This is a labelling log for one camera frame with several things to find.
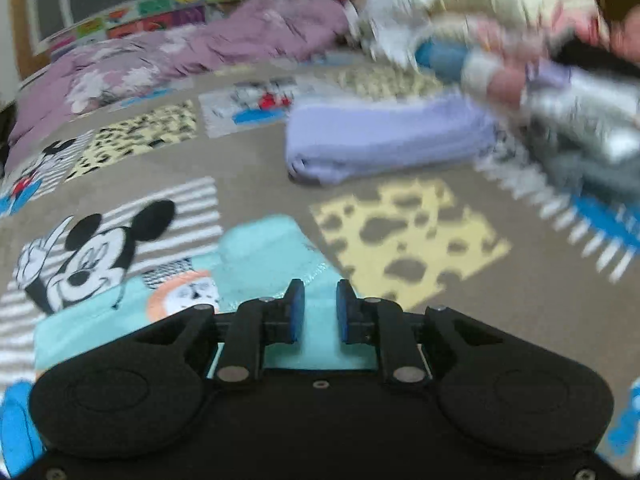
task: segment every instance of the folded purple towel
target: folded purple towel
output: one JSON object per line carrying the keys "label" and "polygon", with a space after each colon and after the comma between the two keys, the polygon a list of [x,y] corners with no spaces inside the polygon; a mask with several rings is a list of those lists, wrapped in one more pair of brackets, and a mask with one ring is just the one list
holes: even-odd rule
{"label": "folded purple towel", "polygon": [[305,102],[287,125],[286,161],[299,181],[338,184],[355,176],[462,160],[495,142],[497,121],[458,92],[408,104]]}

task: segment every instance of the teal cloth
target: teal cloth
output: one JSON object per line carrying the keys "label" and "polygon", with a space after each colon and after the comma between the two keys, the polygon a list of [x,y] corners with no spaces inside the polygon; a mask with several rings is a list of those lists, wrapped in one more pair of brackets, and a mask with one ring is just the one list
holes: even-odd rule
{"label": "teal cloth", "polygon": [[357,370],[377,368],[368,345],[340,342],[335,290],[340,274],[286,216],[273,216],[229,231],[219,246],[221,264],[213,269],[220,305],[238,308],[243,301],[280,298],[290,280],[305,284],[305,320],[295,345],[265,350],[267,368]]}
{"label": "teal cloth", "polygon": [[[273,216],[238,226],[220,240],[218,250],[191,259],[196,271],[209,271],[220,295],[220,312],[234,312],[247,300],[280,298],[293,278],[305,283],[302,337],[292,346],[272,345],[264,363],[271,368],[302,370],[375,369],[375,351],[340,343],[335,289],[340,274],[287,216]],[[111,342],[150,324],[147,304],[153,294],[142,277],[120,288],[48,317],[34,333],[36,370]]]}

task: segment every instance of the clothing pile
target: clothing pile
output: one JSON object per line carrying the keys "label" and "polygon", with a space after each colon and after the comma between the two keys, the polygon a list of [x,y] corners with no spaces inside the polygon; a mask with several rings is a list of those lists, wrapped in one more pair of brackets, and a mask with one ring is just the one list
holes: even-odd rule
{"label": "clothing pile", "polygon": [[[335,183],[374,166],[469,158],[495,139],[492,126],[517,118],[516,134],[552,184],[640,201],[639,12],[611,34],[596,0],[361,0],[348,17],[354,40],[393,68],[344,71],[338,81],[396,106],[295,108],[287,143],[295,178]],[[318,114],[330,128],[314,126]],[[347,127],[362,133],[359,148],[345,145]],[[448,143],[455,149],[442,150]]]}

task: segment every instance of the metal screw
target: metal screw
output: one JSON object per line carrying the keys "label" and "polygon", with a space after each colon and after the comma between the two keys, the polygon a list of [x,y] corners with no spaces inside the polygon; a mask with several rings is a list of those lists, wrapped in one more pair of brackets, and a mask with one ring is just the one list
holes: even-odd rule
{"label": "metal screw", "polygon": [[394,371],[394,378],[401,383],[415,384],[423,381],[427,373],[415,366],[403,366]]}
{"label": "metal screw", "polygon": [[596,480],[598,477],[591,469],[582,469],[575,474],[575,480]]}
{"label": "metal screw", "polygon": [[249,377],[249,370],[243,366],[226,366],[218,371],[218,377],[225,383],[241,383]]}
{"label": "metal screw", "polygon": [[66,480],[66,474],[62,469],[52,468],[45,473],[44,478],[46,480]]}

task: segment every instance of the pink blanket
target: pink blanket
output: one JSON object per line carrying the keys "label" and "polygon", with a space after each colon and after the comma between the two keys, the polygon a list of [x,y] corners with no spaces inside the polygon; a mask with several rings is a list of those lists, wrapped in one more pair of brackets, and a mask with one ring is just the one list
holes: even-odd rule
{"label": "pink blanket", "polygon": [[248,0],[226,20],[76,48],[18,102],[6,170],[62,124],[107,102],[225,64],[280,56],[303,60],[348,28],[335,0]]}

